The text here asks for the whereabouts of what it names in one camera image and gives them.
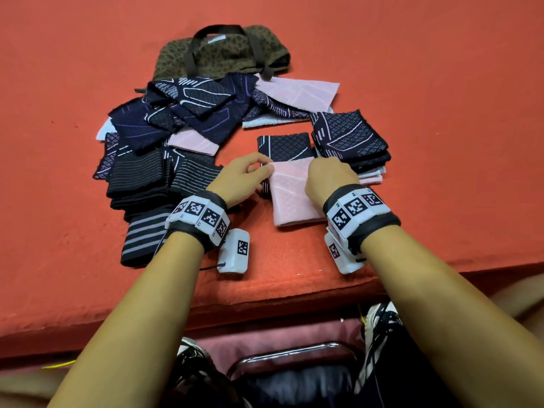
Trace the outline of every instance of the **bag handle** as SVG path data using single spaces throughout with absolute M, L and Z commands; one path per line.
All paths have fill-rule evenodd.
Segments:
M 262 74 L 263 80 L 269 81 L 274 75 L 274 69 L 265 64 L 263 48 L 261 47 L 261 42 L 259 41 L 258 37 L 247 33 L 241 25 L 216 24 L 214 26 L 204 27 L 203 29 L 197 31 L 189 44 L 189 48 L 185 54 L 183 54 L 183 61 L 185 62 L 187 77 L 194 77 L 198 75 L 195 63 L 195 53 L 200 47 L 200 44 L 204 38 L 209 34 L 240 34 L 246 36 L 249 39 L 249 44 L 253 52 L 253 57 L 255 58 L 256 67 L 262 68 L 260 73 Z

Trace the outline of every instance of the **hand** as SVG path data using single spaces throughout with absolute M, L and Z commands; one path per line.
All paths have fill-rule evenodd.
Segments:
M 265 164 L 261 167 L 255 163 Z M 206 190 L 222 197 L 227 207 L 232 207 L 249 198 L 255 190 L 262 190 L 261 182 L 274 171 L 272 159 L 261 154 L 251 153 L 238 157 L 226 165 Z
M 318 157 L 309 164 L 306 195 L 320 209 L 336 189 L 347 184 L 359 184 L 359 178 L 337 157 Z

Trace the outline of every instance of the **red tablecloth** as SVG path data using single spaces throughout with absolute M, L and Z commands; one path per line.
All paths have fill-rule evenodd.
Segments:
M 288 77 L 340 82 L 335 111 L 361 109 L 390 144 L 377 191 L 449 264 L 544 262 L 544 0 L 1 3 L 0 357 L 83 346 L 140 274 L 119 265 L 127 224 L 91 178 L 94 136 L 162 45 L 209 24 L 264 24 L 292 54 Z M 217 162 L 310 129 L 239 130 Z M 323 225 L 277 229 L 270 201 L 246 205 L 235 225 L 251 233 L 248 272 L 201 272 L 190 327 L 381 291 L 369 271 L 336 270 Z

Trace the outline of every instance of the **yellow cable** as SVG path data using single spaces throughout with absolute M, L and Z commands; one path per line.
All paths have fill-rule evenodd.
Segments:
M 43 367 L 42 369 L 55 369 L 55 368 L 65 367 L 66 365 L 73 364 L 74 362 L 76 362 L 76 361 L 73 360 L 73 361 L 70 361 L 70 362 L 63 362 L 62 364 L 49 365 L 49 366 Z
M 361 322 L 366 325 L 367 322 L 364 320 L 363 313 L 361 312 L 361 305 L 357 304 L 357 309 L 359 309 L 359 316 L 361 317 Z

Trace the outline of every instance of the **olive green bag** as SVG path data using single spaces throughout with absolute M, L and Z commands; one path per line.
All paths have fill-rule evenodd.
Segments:
M 162 47 L 153 80 L 195 75 L 222 79 L 230 72 L 261 73 L 270 80 L 275 72 L 286 70 L 290 60 L 287 48 L 265 26 L 218 24 Z

